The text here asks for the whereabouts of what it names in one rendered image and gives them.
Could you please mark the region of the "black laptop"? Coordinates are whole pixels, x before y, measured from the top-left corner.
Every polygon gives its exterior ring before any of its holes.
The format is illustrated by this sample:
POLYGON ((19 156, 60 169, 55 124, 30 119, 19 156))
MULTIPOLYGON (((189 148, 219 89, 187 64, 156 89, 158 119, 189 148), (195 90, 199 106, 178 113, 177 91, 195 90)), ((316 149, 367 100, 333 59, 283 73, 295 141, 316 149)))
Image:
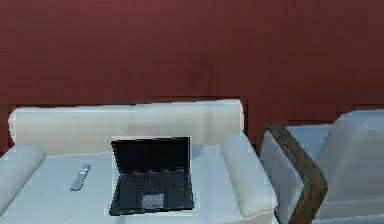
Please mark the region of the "black laptop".
POLYGON ((119 171, 112 216, 194 208, 188 137, 114 140, 119 171))

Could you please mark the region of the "white sofa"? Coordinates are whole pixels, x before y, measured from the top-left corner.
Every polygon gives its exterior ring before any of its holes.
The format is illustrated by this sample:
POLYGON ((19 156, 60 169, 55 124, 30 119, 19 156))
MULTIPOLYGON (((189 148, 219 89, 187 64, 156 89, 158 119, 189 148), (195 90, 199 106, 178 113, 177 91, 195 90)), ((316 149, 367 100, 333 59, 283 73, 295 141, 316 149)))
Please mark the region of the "white sofa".
POLYGON ((0 224, 278 224, 270 180, 244 134, 237 99, 21 107, 0 157, 0 224), (188 136, 191 210, 111 216, 117 139, 188 136), (79 191, 70 187, 91 166, 79 191))

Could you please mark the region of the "grey remote control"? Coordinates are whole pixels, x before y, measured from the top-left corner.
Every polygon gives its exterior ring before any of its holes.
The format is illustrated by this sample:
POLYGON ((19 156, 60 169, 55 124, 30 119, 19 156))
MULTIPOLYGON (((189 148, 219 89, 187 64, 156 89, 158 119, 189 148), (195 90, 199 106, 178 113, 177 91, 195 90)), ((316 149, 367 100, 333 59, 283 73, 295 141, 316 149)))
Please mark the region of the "grey remote control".
POLYGON ((77 177, 75 178, 73 184, 70 187, 71 191, 79 191, 82 189, 84 181, 88 175, 90 168, 91 166, 89 164, 86 164, 81 167, 77 177))

